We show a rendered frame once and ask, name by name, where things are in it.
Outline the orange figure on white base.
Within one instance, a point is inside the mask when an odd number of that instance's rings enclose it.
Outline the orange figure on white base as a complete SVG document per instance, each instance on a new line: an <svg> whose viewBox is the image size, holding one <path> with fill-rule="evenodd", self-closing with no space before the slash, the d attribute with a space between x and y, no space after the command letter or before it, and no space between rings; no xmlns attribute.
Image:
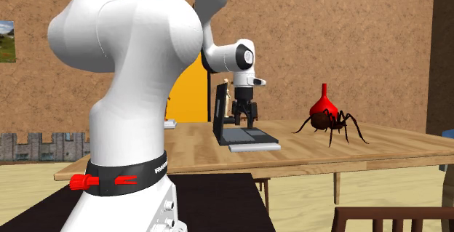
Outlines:
<svg viewBox="0 0 454 232"><path fill-rule="evenodd" d="M170 97L167 98L167 102L166 102L166 108L165 108L165 111L164 111L164 128L165 129L174 129L176 128L177 126L177 122L174 120L174 119L168 119L167 118L167 106L168 106L168 102L171 100Z"/></svg>

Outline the dark robot stand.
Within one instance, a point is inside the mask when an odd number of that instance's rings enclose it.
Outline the dark robot stand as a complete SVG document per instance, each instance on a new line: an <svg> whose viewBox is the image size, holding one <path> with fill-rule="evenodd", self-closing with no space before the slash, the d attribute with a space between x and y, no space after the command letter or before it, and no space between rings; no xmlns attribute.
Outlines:
<svg viewBox="0 0 454 232"><path fill-rule="evenodd" d="M276 232L250 173L170 175L188 232ZM81 196L68 186L0 226L0 232L60 232Z"/></svg>

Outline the dark brown wooden chair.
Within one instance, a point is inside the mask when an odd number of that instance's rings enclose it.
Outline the dark brown wooden chair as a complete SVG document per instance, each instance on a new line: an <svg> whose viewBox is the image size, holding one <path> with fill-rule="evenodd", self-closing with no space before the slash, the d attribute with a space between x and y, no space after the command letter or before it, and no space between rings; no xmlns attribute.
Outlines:
<svg viewBox="0 0 454 232"><path fill-rule="evenodd" d="M422 232L424 220L441 220L442 232L454 232L454 207L336 207L331 232L345 232L347 220L372 220L373 232L383 232L383 221L392 220L392 232Z"/></svg>

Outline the landscape wall picture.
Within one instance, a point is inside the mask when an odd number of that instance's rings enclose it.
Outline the landscape wall picture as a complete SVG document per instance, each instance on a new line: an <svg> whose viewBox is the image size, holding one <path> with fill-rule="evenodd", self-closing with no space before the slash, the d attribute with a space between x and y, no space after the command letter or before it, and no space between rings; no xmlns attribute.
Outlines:
<svg viewBox="0 0 454 232"><path fill-rule="evenodd" d="M0 20L0 63L15 63L15 24L11 20Z"/></svg>

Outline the flat grey tablet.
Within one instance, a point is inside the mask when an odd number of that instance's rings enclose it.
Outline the flat grey tablet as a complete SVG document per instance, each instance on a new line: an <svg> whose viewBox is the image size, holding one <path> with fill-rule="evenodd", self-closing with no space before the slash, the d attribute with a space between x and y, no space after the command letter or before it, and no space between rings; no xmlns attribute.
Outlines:
<svg viewBox="0 0 454 232"><path fill-rule="evenodd" d="M229 145L228 149L232 153L237 152L256 152L256 151L279 151L281 145L278 143L250 143Z"/></svg>

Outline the black open laptop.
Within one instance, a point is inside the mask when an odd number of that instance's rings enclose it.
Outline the black open laptop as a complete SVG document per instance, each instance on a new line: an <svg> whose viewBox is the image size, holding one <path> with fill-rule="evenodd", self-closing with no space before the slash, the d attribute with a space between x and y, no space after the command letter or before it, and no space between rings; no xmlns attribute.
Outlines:
<svg viewBox="0 0 454 232"><path fill-rule="evenodd" d="M213 115L213 133L219 145L237 145L252 143L278 143L279 141L258 128L224 129L224 111L226 106L227 83L217 85L215 112Z"/></svg>

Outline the grey toy castle wall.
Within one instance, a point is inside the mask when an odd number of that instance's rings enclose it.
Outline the grey toy castle wall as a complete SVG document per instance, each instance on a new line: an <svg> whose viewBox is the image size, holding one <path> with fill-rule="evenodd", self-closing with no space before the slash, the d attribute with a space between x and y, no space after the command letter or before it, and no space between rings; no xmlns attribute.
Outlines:
<svg viewBox="0 0 454 232"><path fill-rule="evenodd" d="M45 143L42 133L28 133L19 144L15 133L0 134L0 161L77 161L90 154L90 142L83 132L53 132Z"/></svg>

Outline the red narrow-necked vase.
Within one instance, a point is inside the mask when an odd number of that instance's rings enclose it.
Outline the red narrow-necked vase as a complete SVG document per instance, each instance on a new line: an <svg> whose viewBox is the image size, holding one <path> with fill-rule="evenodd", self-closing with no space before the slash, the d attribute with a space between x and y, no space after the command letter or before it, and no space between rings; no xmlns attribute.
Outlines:
<svg viewBox="0 0 454 232"><path fill-rule="evenodd" d="M327 97L327 84L322 84L321 97L310 108L309 114L312 119L325 117L328 121L335 121L338 118L338 109Z"/></svg>

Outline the dark brown wooden door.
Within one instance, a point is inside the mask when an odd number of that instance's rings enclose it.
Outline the dark brown wooden door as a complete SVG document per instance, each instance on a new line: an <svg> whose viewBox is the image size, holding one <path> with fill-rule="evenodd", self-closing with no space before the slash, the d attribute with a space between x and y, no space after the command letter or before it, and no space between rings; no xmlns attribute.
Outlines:
<svg viewBox="0 0 454 232"><path fill-rule="evenodd" d="M434 0L426 133L454 129L454 0Z"/></svg>

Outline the dark brown toy spider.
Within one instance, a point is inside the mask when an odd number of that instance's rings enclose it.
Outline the dark brown toy spider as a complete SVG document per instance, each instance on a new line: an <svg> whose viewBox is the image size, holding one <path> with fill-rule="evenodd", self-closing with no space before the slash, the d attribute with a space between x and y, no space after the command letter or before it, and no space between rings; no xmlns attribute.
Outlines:
<svg viewBox="0 0 454 232"><path fill-rule="evenodd" d="M315 132L317 130L324 130L325 132L330 129L330 141L329 141L329 146L331 146L332 142L332 132L334 130L337 130L338 132L341 131L342 128L345 129L345 137L346 137L346 142L349 143L349 137L348 137L348 131L347 131L347 124L346 121L348 119L351 119L354 123L354 126L357 129L357 133L359 135L359 138L367 144L367 141L363 138L361 130L358 126L357 120L350 114L350 113L344 113L343 111L337 112L337 117L334 116L333 113L328 111L328 109L324 109L322 112L318 113L313 113L311 114L300 126L299 130L294 132L294 134L299 133L304 126L310 122L311 126L315 129Z"/></svg>

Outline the wooden table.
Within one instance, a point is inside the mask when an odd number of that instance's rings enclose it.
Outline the wooden table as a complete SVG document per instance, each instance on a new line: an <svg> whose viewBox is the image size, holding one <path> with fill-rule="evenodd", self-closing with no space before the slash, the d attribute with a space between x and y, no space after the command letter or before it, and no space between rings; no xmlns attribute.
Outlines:
<svg viewBox="0 0 454 232"><path fill-rule="evenodd" d="M257 121L258 128L279 140L278 151L232 153L221 147L212 124L180 123L164 132L170 174L250 173L254 178L340 174L447 164L454 167L454 139L361 123L363 138L353 128L348 136L297 128L301 121Z"/></svg>

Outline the beige standing figure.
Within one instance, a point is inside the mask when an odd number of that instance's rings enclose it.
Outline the beige standing figure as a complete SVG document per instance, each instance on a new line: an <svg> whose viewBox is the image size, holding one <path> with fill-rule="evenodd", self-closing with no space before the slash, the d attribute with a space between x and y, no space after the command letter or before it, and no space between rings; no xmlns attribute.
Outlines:
<svg viewBox="0 0 454 232"><path fill-rule="evenodd" d="M228 113L228 105L229 105L229 102L231 100L231 95L230 95L230 92L229 92L229 86L231 84L232 81L229 81L227 78L224 78L224 83L226 84L226 96L225 96L225 107L224 107L224 117L225 118L228 118L230 115Z"/></svg>

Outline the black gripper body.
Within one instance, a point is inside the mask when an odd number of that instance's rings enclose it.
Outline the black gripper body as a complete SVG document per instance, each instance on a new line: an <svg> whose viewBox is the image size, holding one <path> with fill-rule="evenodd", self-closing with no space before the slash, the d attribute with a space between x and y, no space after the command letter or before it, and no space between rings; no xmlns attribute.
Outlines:
<svg viewBox="0 0 454 232"><path fill-rule="evenodd" d="M252 87L236 87L234 90L233 112L257 112L257 103L252 102Z"/></svg>

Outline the yellow door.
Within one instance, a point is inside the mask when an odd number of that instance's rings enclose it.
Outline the yellow door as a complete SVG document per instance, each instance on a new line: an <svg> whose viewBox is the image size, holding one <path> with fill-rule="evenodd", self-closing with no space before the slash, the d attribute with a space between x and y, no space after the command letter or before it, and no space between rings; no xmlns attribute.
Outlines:
<svg viewBox="0 0 454 232"><path fill-rule="evenodd" d="M208 72L202 65L201 55L174 83L165 118L178 123L208 121Z"/></svg>

